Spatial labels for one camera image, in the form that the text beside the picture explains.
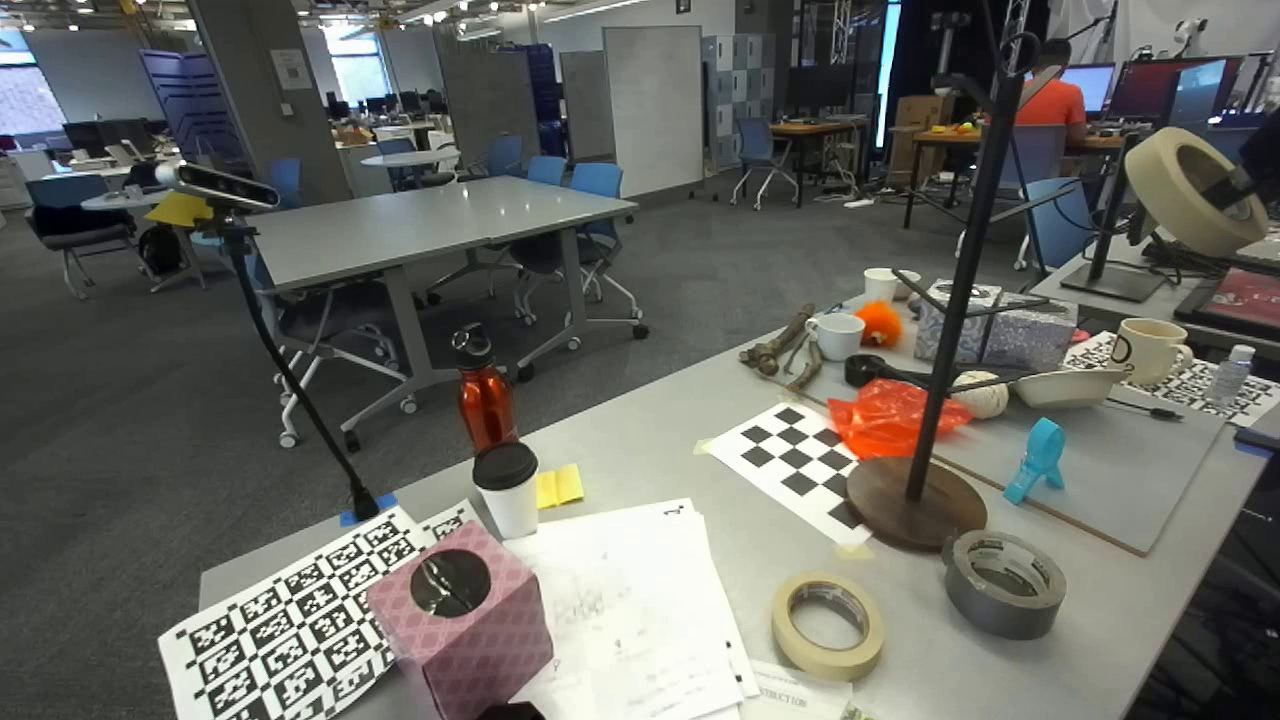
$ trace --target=person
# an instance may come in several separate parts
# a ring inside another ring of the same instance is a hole
[[[1067,127],[1067,145],[1088,140],[1086,95],[1077,83],[1062,80],[1073,61],[1067,39],[1046,39],[1017,106],[1017,127]]]

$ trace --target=blue figurine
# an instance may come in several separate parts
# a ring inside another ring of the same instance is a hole
[[[1012,504],[1026,504],[1041,480],[1062,490],[1065,486],[1065,449],[1067,449],[1065,429],[1058,418],[1041,416],[1029,434],[1029,456],[1017,466],[1003,496]]]

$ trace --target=gray carpet floor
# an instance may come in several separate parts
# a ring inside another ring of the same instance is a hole
[[[960,218],[901,205],[844,212],[724,207],[681,201],[625,227],[629,280],[651,318],[555,351],[518,387],[521,429],[541,429],[638,382],[785,322],[805,301],[832,305],[869,262],[952,274]],[[984,274],[1012,274],[1017,232],[988,247]],[[57,254],[25,222],[0,237],[0,714],[144,720],[164,714],[157,634],[198,612],[200,568],[233,558],[344,508],[344,483],[318,430],[277,449],[277,391],[233,280],[144,290],[129,254],[93,258],[96,290],[69,301]],[[469,274],[427,312],[448,328],[488,316],[508,351],[529,346],[503,316],[503,274]],[[318,399],[344,416],[375,391],[324,370]],[[451,387],[415,416],[366,429],[355,466],[400,486],[464,460]]]

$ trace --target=round base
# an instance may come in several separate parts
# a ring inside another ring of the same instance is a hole
[[[955,470],[927,462],[921,499],[907,499],[913,460],[860,460],[849,499],[869,533],[904,550],[943,550],[988,524],[988,504]]]

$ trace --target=yellow sticky note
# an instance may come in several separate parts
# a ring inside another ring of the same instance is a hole
[[[537,470],[537,508],[559,508],[586,499],[586,477],[575,462]]]

